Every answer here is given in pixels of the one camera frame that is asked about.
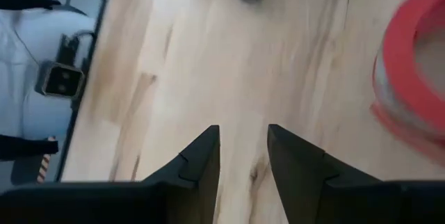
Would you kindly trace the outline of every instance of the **white fabric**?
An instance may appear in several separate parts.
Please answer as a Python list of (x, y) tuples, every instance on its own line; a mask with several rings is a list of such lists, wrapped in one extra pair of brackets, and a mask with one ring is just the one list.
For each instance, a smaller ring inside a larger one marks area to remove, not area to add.
[[(38, 68), (56, 60), (62, 34), (92, 31), (94, 25), (94, 19), (67, 11), (0, 10), (0, 134), (31, 140), (65, 134), (71, 101), (35, 92)], [(77, 67), (90, 41), (81, 39)]]

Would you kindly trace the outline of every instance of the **wooden floor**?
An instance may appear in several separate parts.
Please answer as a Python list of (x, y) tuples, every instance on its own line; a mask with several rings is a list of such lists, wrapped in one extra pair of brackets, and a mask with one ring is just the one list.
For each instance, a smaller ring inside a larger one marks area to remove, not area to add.
[(217, 124), (216, 222), (286, 223), (269, 123), (380, 179), (444, 179), (369, 111), (401, 1), (110, 0), (63, 179), (143, 179)]

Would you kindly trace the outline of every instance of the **wood grain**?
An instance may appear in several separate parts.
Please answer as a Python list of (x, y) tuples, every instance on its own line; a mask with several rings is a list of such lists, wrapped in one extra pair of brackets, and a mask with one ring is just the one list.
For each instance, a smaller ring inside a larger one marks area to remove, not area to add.
[(217, 124), (215, 222), (286, 223), (269, 123), (381, 179), (445, 178), (369, 111), (401, 1), (110, 0), (63, 179), (131, 179), (137, 161), (143, 179)]

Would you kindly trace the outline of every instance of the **white cloth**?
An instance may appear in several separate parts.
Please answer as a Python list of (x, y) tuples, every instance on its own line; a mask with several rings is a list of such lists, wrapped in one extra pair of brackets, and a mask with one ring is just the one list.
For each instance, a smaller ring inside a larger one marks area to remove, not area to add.
[[(32, 140), (66, 133), (71, 101), (35, 92), (38, 68), (43, 61), (56, 60), (62, 34), (92, 31), (94, 26), (94, 19), (73, 12), (0, 10), (0, 134)], [(77, 67), (90, 42), (81, 39)]]

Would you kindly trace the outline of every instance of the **red rim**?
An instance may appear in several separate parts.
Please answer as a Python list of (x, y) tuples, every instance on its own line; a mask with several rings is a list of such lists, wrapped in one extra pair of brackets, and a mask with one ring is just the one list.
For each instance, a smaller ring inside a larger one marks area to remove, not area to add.
[(389, 23), (383, 40), (383, 61), (394, 92), (432, 127), (445, 129), (445, 101), (419, 74), (414, 59), (414, 38), (419, 23), (444, 0), (407, 0)]

